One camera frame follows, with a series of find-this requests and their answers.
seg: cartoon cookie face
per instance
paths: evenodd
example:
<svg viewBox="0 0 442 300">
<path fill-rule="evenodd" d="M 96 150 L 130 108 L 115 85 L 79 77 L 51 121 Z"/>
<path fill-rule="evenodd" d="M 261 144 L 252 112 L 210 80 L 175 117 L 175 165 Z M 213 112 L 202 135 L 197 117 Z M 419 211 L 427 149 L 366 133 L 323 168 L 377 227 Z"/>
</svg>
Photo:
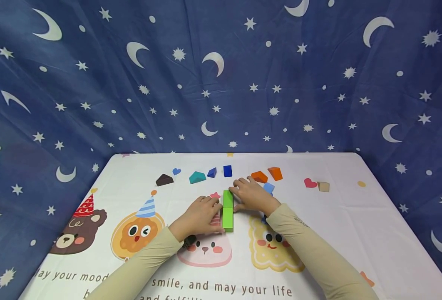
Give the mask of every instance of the cartoon cookie face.
<svg viewBox="0 0 442 300">
<path fill-rule="evenodd" d="M 288 269 L 295 273 L 304 270 L 303 262 L 290 244 L 269 225 L 264 224 L 260 216 L 251 216 L 249 225 L 249 250 L 251 261 L 256 268 L 271 268 L 276 272 Z"/>
<path fill-rule="evenodd" d="M 158 234 L 158 225 L 148 218 L 136 218 L 124 225 L 119 241 L 121 249 L 138 252 Z"/>
</svg>

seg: beige sleeve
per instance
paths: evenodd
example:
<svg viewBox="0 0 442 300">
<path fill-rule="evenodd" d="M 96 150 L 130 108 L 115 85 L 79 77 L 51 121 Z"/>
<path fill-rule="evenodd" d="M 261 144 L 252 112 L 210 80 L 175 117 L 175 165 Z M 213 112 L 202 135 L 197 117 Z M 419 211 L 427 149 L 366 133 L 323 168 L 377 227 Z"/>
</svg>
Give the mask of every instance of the beige sleeve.
<svg viewBox="0 0 442 300">
<path fill-rule="evenodd" d="M 282 204 L 266 219 L 290 243 L 326 298 L 378 300 L 369 284 L 347 260 Z"/>
<path fill-rule="evenodd" d="M 183 246 L 168 227 L 89 294 L 88 300 L 133 300 L 156 270 Z"/>
</svg>

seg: brown bear illustration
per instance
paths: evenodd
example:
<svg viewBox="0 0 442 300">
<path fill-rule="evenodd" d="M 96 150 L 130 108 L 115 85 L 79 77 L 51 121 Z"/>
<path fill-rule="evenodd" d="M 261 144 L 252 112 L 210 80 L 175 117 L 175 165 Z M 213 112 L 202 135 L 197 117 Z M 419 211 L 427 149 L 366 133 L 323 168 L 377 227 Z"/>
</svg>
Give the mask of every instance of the brown bear illustration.
<svg viewBox="0 0 442 300">
<path fill-rule="evenodd" d="M 93 209 L 93 195 L 89 196 L 74 212 L 70 222 L 56 240 L 50 253 L 71 255 L 88 249 L 94 242 L 98 227 L 106 221 L 104 209 Z"/>
</svg>

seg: red heart block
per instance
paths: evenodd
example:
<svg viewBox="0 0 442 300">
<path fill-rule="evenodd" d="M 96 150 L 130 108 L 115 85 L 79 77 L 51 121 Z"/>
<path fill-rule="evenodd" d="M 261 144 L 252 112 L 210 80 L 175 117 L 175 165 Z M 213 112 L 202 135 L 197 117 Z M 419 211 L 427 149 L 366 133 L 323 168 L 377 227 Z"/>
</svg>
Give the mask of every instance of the red heart block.
<svg viewBox="0 0 442 300">
<path fill-rule="evenodd" d="M 318 186 L 318 183 L 317 183 L 316 181 L 312 181 L 310 178 L 306 178 L 306 179 L 304 180 L 304 185 L 305 185 L 307 188 L 315 188 L 315 187 Z"/>
</svg>

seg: fabric backdrop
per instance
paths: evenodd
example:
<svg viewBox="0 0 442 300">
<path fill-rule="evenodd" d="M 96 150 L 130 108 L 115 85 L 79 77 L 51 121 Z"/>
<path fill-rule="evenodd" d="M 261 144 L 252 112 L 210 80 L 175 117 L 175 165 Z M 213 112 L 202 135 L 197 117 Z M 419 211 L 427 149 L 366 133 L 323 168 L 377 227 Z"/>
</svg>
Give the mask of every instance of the fabric backdrop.
<svg viewBox="0 0 442 300">
<path fill-rule="evenodd" d="M 290 151 L 361 155 L 442 271 L 442 0 L 0 0 L 0 299 L 111 155 Z"/>
</svg>

